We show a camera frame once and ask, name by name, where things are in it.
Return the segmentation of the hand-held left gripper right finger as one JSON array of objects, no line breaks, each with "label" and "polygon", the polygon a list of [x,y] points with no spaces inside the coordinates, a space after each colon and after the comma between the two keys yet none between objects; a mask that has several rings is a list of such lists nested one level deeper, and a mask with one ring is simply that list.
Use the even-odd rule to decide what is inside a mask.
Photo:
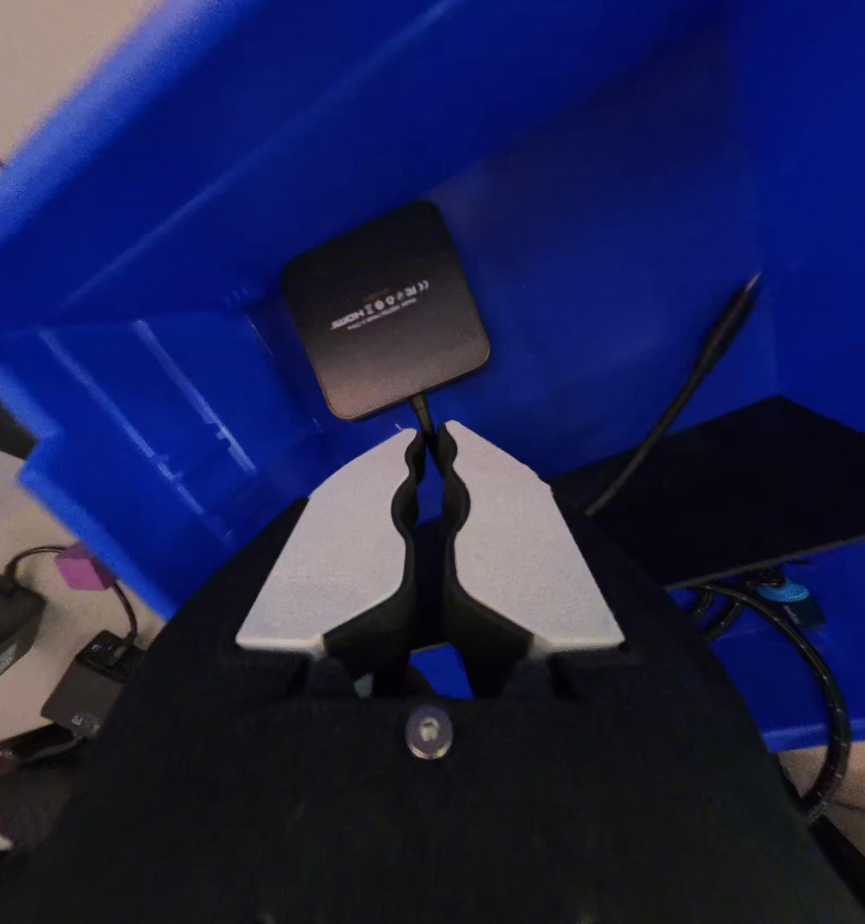
[{"label": "hand-held left gripper right finger", "polygon": [[625,637],[549,485],[456,421],[438,432],[445,637],[477,696],[518,664],[621,653]]}]

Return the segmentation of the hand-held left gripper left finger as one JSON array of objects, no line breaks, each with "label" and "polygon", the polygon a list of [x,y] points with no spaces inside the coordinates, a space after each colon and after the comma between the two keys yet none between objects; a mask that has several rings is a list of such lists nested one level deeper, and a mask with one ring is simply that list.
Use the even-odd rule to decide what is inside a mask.
[{"label": "hand-held left gripper left finger", "polygon": [[426,457],[421,432],[403,430],[311,492],[235,637],[239,648],[334,659],[353,680],[406,662]]}]

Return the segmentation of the grey and black port hub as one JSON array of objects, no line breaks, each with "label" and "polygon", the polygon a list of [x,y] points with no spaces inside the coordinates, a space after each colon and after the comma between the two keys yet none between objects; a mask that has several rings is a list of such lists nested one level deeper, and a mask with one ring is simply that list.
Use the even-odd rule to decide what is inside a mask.
[{"label": "grey and black port hub", "polygon": [[440,209],[409,202],[288,262],[280,288],[331,414],[368,419],[491,354]]}]

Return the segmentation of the black braided cable green plugs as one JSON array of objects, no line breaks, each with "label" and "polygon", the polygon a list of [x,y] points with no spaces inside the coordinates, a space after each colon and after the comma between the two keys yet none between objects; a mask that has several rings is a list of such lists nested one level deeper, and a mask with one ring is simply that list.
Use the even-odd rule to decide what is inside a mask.
[{"label": "black braided cable green plugs", "polygon": [[748,610],[789,642],[815,679],[826,711],[828,744],[814,783],[798,798],[801,814],[809,825],[815,825],[842,788],[853,745],[852,724],[842,690],[830,666],[806,635],[807,630],[824,625],[820,607],[810,590],[777,568],[746,573],[735,584],[707,581],[689,585],[687,589],[696,595],[691,614],[705,641],[719,639]]}]

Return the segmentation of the blue plastic bin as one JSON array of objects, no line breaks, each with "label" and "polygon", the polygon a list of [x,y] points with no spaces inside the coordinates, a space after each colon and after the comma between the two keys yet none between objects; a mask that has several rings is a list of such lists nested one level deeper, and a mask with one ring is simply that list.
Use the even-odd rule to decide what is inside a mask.
[{"label": "blue plastic bin", "polygon": [[[0,171],[21,488],[172,616],[415,422],[335,418],[280,288],[414,200],[491,343],[434,419],[578,518],[758,273],[675,432],[781,397],[865,433],[865,2],[157,2]],[[865,739],[865,539],[805,558]]]}]

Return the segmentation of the black flat box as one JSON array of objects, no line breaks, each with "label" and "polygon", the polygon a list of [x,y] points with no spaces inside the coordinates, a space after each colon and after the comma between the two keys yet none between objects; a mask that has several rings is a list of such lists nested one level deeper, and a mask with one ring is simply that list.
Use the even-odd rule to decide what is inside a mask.
[{"label": "black flat box", "polygon": [[766,398],[662,438],[595,522],[681,589],[865,539],[865,433]]}]

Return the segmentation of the purple block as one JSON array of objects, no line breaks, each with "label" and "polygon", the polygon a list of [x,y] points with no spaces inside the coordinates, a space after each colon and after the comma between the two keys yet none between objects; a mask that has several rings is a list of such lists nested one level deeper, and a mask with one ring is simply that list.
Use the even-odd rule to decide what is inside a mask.
[{"label": "purple block", "polygon": [[101,592],[110,590],[117,581],[115,574],[80,542],[57,552],[54,562],[72,590]]}]

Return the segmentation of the small black box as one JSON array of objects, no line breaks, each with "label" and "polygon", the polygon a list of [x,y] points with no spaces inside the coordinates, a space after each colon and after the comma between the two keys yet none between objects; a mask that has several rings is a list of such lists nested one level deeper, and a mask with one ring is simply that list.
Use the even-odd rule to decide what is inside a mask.
[{"label": "small black box", "polygon": [[74,737],[96,738],[144,654],[134,641],[101,631],[69,664],[41,717]]}]

